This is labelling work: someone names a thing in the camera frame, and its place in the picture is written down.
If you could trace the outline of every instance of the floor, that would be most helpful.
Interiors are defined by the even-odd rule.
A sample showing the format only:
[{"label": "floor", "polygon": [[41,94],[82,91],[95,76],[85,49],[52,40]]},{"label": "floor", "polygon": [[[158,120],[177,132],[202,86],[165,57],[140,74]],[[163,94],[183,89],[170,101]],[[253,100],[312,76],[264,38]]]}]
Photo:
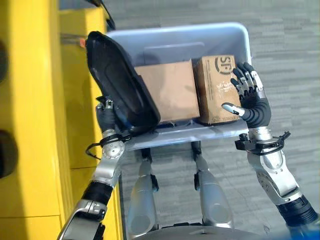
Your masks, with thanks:
[{"label": "floor", "polygon": [[[319,0],[108,0],[117,29],[240,22],[249,32],[252,63],[263,80],[275,136],[290,130],[287,166],[304,195],[320,211],[320,3]],[[61,0],[61,8],[88,3]],[[203,156],[218,178],[235,227],[261,235],[284,231],[285,223],[257,182],[246,153],[234,138],[203,141]],[[190,144],[152,149],[160,190],[155,201],[160,226],[200,222]],[[124,218],[138,176],[139,152],[128,152],[122,171]]]}]

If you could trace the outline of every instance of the robotic arm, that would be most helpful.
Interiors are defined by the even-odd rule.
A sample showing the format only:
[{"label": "robotic arm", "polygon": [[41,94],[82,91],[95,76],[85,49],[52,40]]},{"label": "robotic arm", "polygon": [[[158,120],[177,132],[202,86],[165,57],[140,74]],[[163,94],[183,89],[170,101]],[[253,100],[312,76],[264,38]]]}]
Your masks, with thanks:
[{"label": "robotic arm", "polygon": [[102,240],[105,226],[101,221],[120,176],[120,162],[125,151],[121,137],[115,131],[113,102],[96,107],[96,117],[102,131],[102,157],[81,200],[63,226],[58,240]]},{"label": "robotic arm", "polygon": [[276,205],[292,235],[305,236],[319,229],[319,215],[302,194],[294,176],[288,170],[282,148],[290,133],[273,137],[268,125],[271,109],[261,79],[255,69],[245,62],[233,70],[242,107],[224,103],[222,107],[246,121],[249,132],[235,142],[238,150],[247,151],[247,158],[256,172],[258,182]]}]

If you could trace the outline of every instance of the white plastic bin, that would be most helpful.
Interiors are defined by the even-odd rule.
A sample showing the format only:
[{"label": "white plastic bin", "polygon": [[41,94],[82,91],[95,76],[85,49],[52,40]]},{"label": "white plastic bin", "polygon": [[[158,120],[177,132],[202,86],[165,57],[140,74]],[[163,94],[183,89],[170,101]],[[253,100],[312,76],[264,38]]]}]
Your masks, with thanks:
[{"label": "white plastic bin", "polygon": [[[212,23],[163,28],[117,30],[107,33],[128,52],[136,66],[166,64],[210,55],[234,55],[236,62],[251,63],[249,36],[240,23]],[[205,139],[235,137],[247,132],[243,120],[215,126],[189,125],[157,129],[126,143],[142,149]]]}]

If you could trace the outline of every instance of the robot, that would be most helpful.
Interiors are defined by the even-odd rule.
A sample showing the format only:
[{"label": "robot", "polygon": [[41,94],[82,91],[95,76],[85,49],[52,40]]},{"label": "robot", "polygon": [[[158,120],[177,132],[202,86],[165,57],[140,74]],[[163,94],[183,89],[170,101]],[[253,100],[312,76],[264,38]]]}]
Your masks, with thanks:
[{"label": "robot", "polygon": [[[110,91],[110,85],[106,86],[101,83],[99,74],[97,74],[101,72],[100,68],[97,65],[93,67],[95,64],[90,49],[96,47],[94,45],[99,42],[99,39],[101,43],[103,42],[104,48],[110,47],[110,44],[116,44],[107,38],[101,33],[94,32],[90,33],[86,43],[88,66],[103,94],[96,107],[96,117],[101,128],[102,140],[95,144],[102,147],[102,157],[81,200],[76,204],[62,228],[58,240],[103,239],[105,226],[101,222],[106,215],[108,201],[121,174],[122,156],[126,151],[124,142],[130,139],[119,134],[117,130],[115,114],[121,106],[118,104],[119,100],[114,106],[115,94],[112,97],[111,94],[107,94],[106,87]],[[117,45],[116,49],[120,49],[121,56],[125,55],[121,46]],[[226,102],[221,107],[246,121],[248,132],[241,134],[239,140],[235,141],[236,148],[247,151],[247,159],[256,172],[258,182],[283,217],[291,236],[308,238],[311,234],[319,233],[319,214],[315,212],[303,195],[286,165],[286,157],[282,149],[290,133],[285,132],[282,136],[274,137],[268,127],[272,114],[258,73],[247,62],[237,64],[233,73],[237,80],[232,78],[231,83],[238,92],[241,106]],[[148,93],[137,91],[137,94],[139,93],[145,93],[146,99],[152,101]],[[150,111],[153,109],[152,102],[146,109],[149,110],[148,116],[151,119],[157,116],[157,113],[152,115],[152,111]],[[151,125],[146,126],[142,123],[141,126],[128,126],[128,124],[126,126],[134,135],[141,129],[148,131]],[[159,186],[152,171],[150,149],[143,149],[141,151],[143,161],[131,193],[128,211],[129,237],[135,240],[261,238],[253,233],[234,229],[231,208],[222,188],[211,174],[206,160],[202,157],[201,142],[192,142],[191,148],[196,164],[194,187],[200,194],[202,223],[178,223],[159,229],[153,197]]]}]

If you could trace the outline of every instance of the brown cardboard box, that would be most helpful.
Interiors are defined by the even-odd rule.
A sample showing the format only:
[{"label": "brown cardboard box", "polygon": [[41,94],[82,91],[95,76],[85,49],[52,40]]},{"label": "brown cardboard box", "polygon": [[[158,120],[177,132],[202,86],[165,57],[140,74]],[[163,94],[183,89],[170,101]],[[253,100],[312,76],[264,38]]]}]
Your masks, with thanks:
[{"label": "brown cardboard box", "polygon": [[135,67],[159,110],[160,122],[200,116],[191,60]]},{"label": "brown cardboard box", "polygon": [[194,67],[200,105],[200,121],[216,124],[238,120],[239,117],[221,107],[225,102],[240,106],[236,88],[230,82],[236,67],[232,55],[204,56]]}]

